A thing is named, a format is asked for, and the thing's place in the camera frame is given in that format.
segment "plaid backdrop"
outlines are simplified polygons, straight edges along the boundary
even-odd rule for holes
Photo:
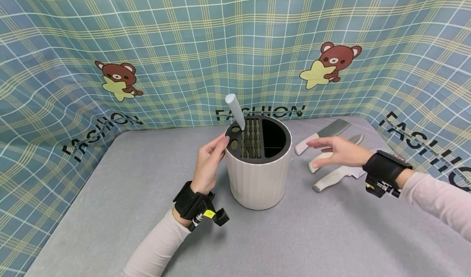
[[[471,0],[0,0],[0,275],[25,273],[115,137],[229,123],[229,92],[363,116],[469,191],[470,32]],[[307,90],[326,41],[362,52]],[[119,101],[95,61],[130,63],[143,94]]]

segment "white knife handle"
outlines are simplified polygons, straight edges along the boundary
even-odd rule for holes
[[[329,158],[331,157],[332,155],[334,155],[333,152],[323,152],[321,154],[319,154],[318,156],[316,156],[315,158],[313,158],[310,162],[309,162],[309,170],[311,171],[311,173],[315,173],[319,168],[313,168],[312,167],[312,163],[315,162],[316,160],[319,160],[319,159],[323,159],[323,158]]]
[[[340,167],[317,181],[317,183],[313,185],[312,189],[316,192],[321,192],[326,187],[339,183],[345,176],[345,169]]]
[[[240,129],[243,131],[245,129],[245,119],[244,114],[242,113],[242,109],[239,105],[239,101],[237,101],[237,97],[235,94],[229,94],[226,96],[226,103],[229,106],[229,109],[234,115],[235,121],[238,122]]]
[[[308,141],[318,139],[318,138],[319,138],[319,135],[317,133],[307,137],[306,139],[301,141],[299,144],[297,144],[296,147],[294,147],[294,152],[297,155],[301,155],[301,153],[303,153],[309,147],[307,146],[306,143],[308,143]]]

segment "black wrist strap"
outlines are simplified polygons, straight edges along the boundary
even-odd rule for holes
[[[400,190],[396,179],[404,169],[412,169],[412,166],[387,152],[378,150],[363,166],[363,170],[367,173],[366,191],[377,197],[382,197],[385,193],[399,197]]]
[[[194,193],[190,188],[190,184],[191,181],[186,182],[173,200],[180,217],[192,221],[189,227],[190,231],[198,226],[204,216],[212,219],[218,226],[222,226],[229,221],[229,216],[224,209],[216,212],[212,202],[214,199],[212,192],[208,195],[199,192]]]

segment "knife block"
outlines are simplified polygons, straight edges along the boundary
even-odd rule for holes
[[[285,195],[291,132],[269,116],[249,115],[244,119],[244,131],[237,122],[226,131],[232,195],[245,208],[269,209]]]

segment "kitchen knife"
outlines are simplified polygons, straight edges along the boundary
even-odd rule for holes
[[[364,174],[366,174],[366,172],[363,171],[363,168],[341,166],[340,168],[323,177],[321,180],[317,181],[317,183],[313,185],[312,189],[316,192],[321,192],[326,187],[339,183],[343,177],[350,176],[358,179]]]
[[[307,137],[306,139],[301,141],[299,144],[297,144],[296,147],[294,147],[294,152],[297,155],[301,155],[301,153],[303,153],[309,147],[306,144],[308,141],[322,138],[322,137],[332,137],[332,136],[340,135],[349,126],[351,126],[351,123],[346,122],[343,119],[336,119],[333,123],[323,128],[321,131]]]
[[[354,143],[356,145],[360,144],[363,141],[363,135],[354,135],[352,138],[348,139],[351,143]],[[311,173],[315,173],[319,168],[313,168],[312,163],[315,162],[316,160],[322,159],[322,158],[328,158],[331,157],[334,153],[333,152],[323,152],[316,156],[313,160],[309,162],[309,170]]]

